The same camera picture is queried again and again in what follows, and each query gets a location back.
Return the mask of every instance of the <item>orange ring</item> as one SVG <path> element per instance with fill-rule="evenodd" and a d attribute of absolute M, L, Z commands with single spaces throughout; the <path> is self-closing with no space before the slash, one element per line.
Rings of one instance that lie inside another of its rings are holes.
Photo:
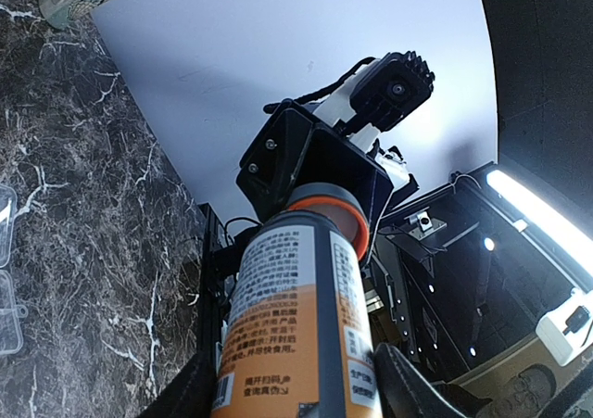
<path fill-rule="evenodd" d="M 293 203 L 290 207 L 288 207 L 288 210 L 295 211 L 297 209 L 307 209 L 313 205 L 333 205 L 335 207 L 343 208 L 354 215 L 355 219 L 359 223 L 360 234 L 356 235 L 352 246 L 354 247 L 359 260 L 361 260 L 366 253 L 370 240 L 369 225 L 362 213 L 348 202 L 331 196 L 311 196 L 303 198 L 302 200 L 298 200 L 297 202 Z"/>

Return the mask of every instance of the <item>dark ceiling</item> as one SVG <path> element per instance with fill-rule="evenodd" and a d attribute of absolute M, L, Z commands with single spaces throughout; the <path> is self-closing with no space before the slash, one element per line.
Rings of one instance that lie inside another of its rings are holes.
<path fill-rule="evenodd" d="M 593 215 L 593 0 L 483 0 L 499 150 Z"/>

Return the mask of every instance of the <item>tube light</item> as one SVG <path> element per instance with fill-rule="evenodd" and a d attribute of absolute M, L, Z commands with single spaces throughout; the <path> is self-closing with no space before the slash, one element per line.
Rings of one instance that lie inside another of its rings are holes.
<path fill-rule="evenodd" d="M 504 172 L 492 171 L 486 181 L 593 276 L 593 241 L 590 238 Z"/>

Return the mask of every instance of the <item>clear plastic container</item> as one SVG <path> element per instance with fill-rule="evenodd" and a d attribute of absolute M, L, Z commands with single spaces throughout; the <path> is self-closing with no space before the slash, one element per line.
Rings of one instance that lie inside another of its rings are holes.
<path fill-rule="evenodd" d="M 19 318 L 27 314 L 27 307 L 15 301 L 12 277 L 0 270 L 0 356 L 17 353 L 22 348 Z"/>
<path fill-rule="evenodd" d="M 9 186 L 0 184 L 0 268 L 10 259 L 12 226 L 17 212 L 17 193 Z"/>

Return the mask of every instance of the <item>marble table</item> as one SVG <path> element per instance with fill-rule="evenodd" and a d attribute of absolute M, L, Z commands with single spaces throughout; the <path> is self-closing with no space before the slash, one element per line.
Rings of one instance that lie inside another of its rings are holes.
<path fill-rule="evenodd" d="M 204 216 L 90 19 L 65 32 L 0 0 L 0 183 L 24 347 L 0 416 L 134 417 L 195 351 Z"/>

